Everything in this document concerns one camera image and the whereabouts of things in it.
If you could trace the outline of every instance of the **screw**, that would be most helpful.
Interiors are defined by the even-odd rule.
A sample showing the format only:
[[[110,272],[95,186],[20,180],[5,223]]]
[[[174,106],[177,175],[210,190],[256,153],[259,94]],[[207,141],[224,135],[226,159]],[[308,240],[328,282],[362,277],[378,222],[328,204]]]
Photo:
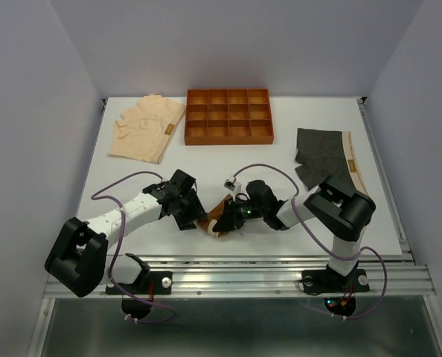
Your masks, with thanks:
[[[161,279],[161,286],[164,288],[169,288],[171,286],[171,279],[169,277],[164,277]]]
[[[305,286],[311,287],[313,285],[312,283],[312,277],[310,275],[307,275],[304,279],[303,279],[303,283]]]
[[[361,286],[367,286],[368,285],[368,278],[366,275],[360,275],[358,277],[358,282],[360,283]]]

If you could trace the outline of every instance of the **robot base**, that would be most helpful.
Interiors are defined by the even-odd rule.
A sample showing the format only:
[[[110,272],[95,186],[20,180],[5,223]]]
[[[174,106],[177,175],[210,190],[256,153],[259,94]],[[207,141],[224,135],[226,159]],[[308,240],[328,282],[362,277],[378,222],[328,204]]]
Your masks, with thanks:
[[[346,277],[329,267],[325,270],[304,270],[300,282],[304,285],[303,290],[308,295],[343,293],[351,286],[353,286],[355,293],[370,291],[364,269],[354,268]]]
[[[170,295],[171,294],[171,284],[168,287],[163,287],[162,280],[164,278],[173,279],[173,273],[171,271],[150,271],[147,278],[143,279],[143,283],[133,283],[133,284],[119,284],[128,292],[134,295],[148,295],[150,290],[150,282],[153,281],[153,294],[154,295]],[[107,295],[122,295],[116,287],[107,287],[105,289]]]

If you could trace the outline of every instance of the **cable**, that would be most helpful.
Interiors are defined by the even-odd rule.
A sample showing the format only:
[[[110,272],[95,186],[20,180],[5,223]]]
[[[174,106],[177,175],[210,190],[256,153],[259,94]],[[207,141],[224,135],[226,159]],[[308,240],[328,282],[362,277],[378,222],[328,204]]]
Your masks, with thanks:
[[[299,285],[300,283],[303,283],[304,281],[305,281],[305,279],[300,279],[300,280],[297,280],[295,282],[295,286],[297,286],[297,289],[300,290],[301,292],[303,292],[304,294],[309,295],[309,296],[319,296],[320,294],[324,294],[325,293],[325,292],[316,292],[315,294],[312,294],[311,292],[305,292],[301,288],[301,286]]]
[[[353,284],[350,285],[350,295],[348,295],[347,300],[345,300],[345,297],[347,296],[348,291],[345,291],[345,293],[343,294],[342,298],[340,299],[340,305],[345,306],[347,305],[348,301],[350,301],[350,299],[352,298],[353,295]]]
[[[150,287],[148,289],[148,295],[150,296],[150,301],[155,301],[155,295],[153,291],[155,290],[155,282],[153,280],[150,281]]]
[[[99,196],[101,193],[104,193],[105,191],[107,191],[109,188],[112,188],[118,184],[120,184],[123,181],[126,181],[127,179],[132,178],[133,176],[137,176],[137,175],[141,175],[141,174],[149,174],[149,175],[154,175],[156,177],[158,177],[160,180],[163,180],[163,177],[161,177],[158,173],[154,173],[152,171],[139,171],[137,173],[133,173],[131,175],[125,176],[123,178],[121,178],[120,180],[117,180],[116,182],[104,187],[103,189],[97,191],[96,193],[94,193],[90,198],[94,201],[98,201],[100,199],[109,199],[112,202],[114,202],[119,208],[120,208],[120,213],[121,213],[121,229],[120,229],[120,233],[118,235],[118,242],[117,242],[117,248],[115,249],[115,253],[114,253],[114,257],[110,263],[109,266],[109,279],[112,282],[112,284],[114,284],[114,286],[123,294],[131,297],[133,300],[138,301],[139,303],[144,303],[146,305],[150,305],[150,306],[154,306],[154,307],[158,307],[160,309],[166,309],[166,310],[170,310],[171,311],[171,315],[167,316],[166,318],[159,318],[158,320],[148,320],[148,321],[144,321],[144,320],[138,320],[136,318],[132,318],[130,315],[125,315],[125,318],[127,320],[131,320],[134,321],[136,324],[160,324],[163,322],[167,322],[169,320],[171,320],[172,318],[174,318],[177,315],[177,311],[168,305],[163,305],[160,303],[155,303],[155,302],[151,302],[142,298],[139,298],[138,296],[135,296],[134,294],[132,294],[131,292],[127,291],[126,289],[124,289],[122,286],[120,286],[114,279],[113,277],[113,269],[114,269],[114,265],[115,265],[115,261],[118,258],[118,254],[120,253],[120,249],[122,248],[122,241],[124,240],[124,234],[125,234],[125,223],[126,223],[126,215],[125,212],[123,210],[124,205],[122,204],[122,202],[120,202],[116,197],[114,196],[110,196],[110,195],[105,195],[105,196]]]
[[[298,196],[299,193],[301,192],[301,191],[298,189],[298,185],[295,183],[294,180],[292,180],[292,178],[291,178],[289,175],[287,175],[284,171],[279,170],[277,167],[273,167],[273,166],[268,165],[268,164],[250,164],[250,165],[248,165],[248,166],[245,166],[245,167],[239,169],[239,170],[233,175],[233,177],[237,177],[237,175],[239,175],[240,173],[242,173],[242,171],[246,171],[247,169],[250,169],[251,167],[267,167],[267,168],[269,168],[269,169],[271,169],[271,170],[277,171],[277,172],[280,173],[282,176],[284,176],[286,179],[288,179],[288,180],[292,183],[292,185],[295,187],[295,195],[294,195],[294,197]]]
[[[245,193],[238,193],[238,194],[236,195],[236,199],[239,199],[240,201],[248,201],[248,200],[249,200],[249,197],[248,197],[248,195],[246,195]]]
[[[338,316],[341,317],[341,318],[343,318],[344,320],[356,320],[357,318],[361,318],[361,317],[366,316],[366,315],[370,314],[371,312],[373,312],[373,311],[379,306],[379,304],[382,302],[383,298],[385,297],[386,287],[387,287],[387,285],[388,285],[388,273],[387,273],[387,271],[386,271],[386,265],[385,265],[385,262],[383,261],[383,259],[381,258],[381,256],[378,254],[378,252],[375,251],[375,250],[374,250],[373,248],[371,248],[371,247],[364,246],[364,247],[361,247],[361,248],[359,249],[358,253],[354,254],[354,255],[351,256],[351,257],[342,257],[342,256],[340,256],[340,255],[338,255],[338,254],[333,253],[329,248],[327,248],[327,247],[326,247],[326,246],[325,246],[325,245],[324,245],[324,244],[323,244],[323,243],[322,243],[322,242],[321,242],[321,241],[315,236],[315,234],[312,232],[312,230],[310,230],[310,228],[307,226],[307,224],[305,223],[305,221],[302,219],[300,213],[298,212],[298,209],[297,209],[297,207],[295,206],[295,197],[299,195],[300,190],[299,190],[299,188],[298,188],[298,185],[295,183],[295,181],[294,181],[289,175],[287,175],[284,171],[279,170],[277,167],[273,167],[273,166],[268,165],[268,164],[251,164],[251,165],[245,166],[245,167],[239,169],[239,170],[238,170],[233,176],[234,176],[234,177],[237,177],[237,175],[239,175],[240,173],[242,173],[242,171],[245,171],[245,170],[247,170],[247,169],[249,169],[249,168],[251,168],[251,167],[268,167],[269,169],[272,169],[272,170],[274,170],[274,171],[277,171],[278,173],[280,173],[281,175],[283,175],[283,176],[285,176],[286,178],[289,179],[289,181],[290,181],[290,182],[292,183],[292,185],[295,187],[295,191],[296,191],[296,192],[295,192],[295,195],[294,195],[294,196],[291,198],[291,200],[290,200],[290,201],[291,201],[291,205],[292,205],[292,210],[294,211],[295,216],[297,217],[299,223],[301,223],[302,227],[304,227],[304,229],[307,231],[307,233],[310,235],[310,237],[314,240],[314,242],[316,242],[316,243],[318,244],[318,246],[319,246],[320,248],[322,248],[322,250],[325,251],[327,254],[329,254],[331,257],[334,257],[335,259],[338,259],[338,260],[341,260],[341,261],[346,262],[346,261],[351,261],[351,260],[356,260],[356,259],[358,259],[358,258],[360,257],[360,255],[362,254],[362,252],[365,251],[365,250],[371,251],[373,254],[375,254],[375,256],[377,257],[377,259],[379,260],[379,263],[382,265],[382,268],[383,268],[383,277],[384,277],[384,280],[383,280],[383,289],[382,289],[382,292],[381,292],[381,294],[380,294],[378,300],[376,301],[376,303],[375,303],[370,309],[367,309],[366,311],[362,312],[361,314],[354,315],[354,316],[349,316],[349,317],[346,317],[346,316],[339,316],[339,315],[338,315]],[[307,307],[308,309],[312,309],[312,310],[315,310],[315,311],[317,311],[317,312],[321,312],[321,313],[324,313],[324,314],[330,315],[330,313],[328,313],[328,312],[325,312],[325,311],[322,311],[322,310],[319,310],[319,309],[313,308],[313,307],[311,307],[311,306],[306,305],[306,307]]]

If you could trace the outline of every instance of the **gray boxer briefs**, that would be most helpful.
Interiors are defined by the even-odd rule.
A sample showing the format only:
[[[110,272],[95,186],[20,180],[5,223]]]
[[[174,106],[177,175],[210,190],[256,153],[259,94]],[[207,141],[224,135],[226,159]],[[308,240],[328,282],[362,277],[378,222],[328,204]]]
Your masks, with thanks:
[[[308,190],[328,176],[335,176],[366,193],[357,170],[350,132],[297,129],[295,160],[301,164],[295,171]]]

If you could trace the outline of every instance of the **clothing label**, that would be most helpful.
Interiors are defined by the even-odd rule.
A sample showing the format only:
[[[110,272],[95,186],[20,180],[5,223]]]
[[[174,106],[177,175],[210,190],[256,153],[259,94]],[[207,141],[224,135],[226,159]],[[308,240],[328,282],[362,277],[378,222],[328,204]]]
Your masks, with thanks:
[[[356,165],[354,160],[348,160],[348,168],[350,169],[351,173],[356,172]]]
[[[175,129],[175,126],[173,124],[168,124],[167,129],[164,131],[166,135],[171,135],[171,132]]]

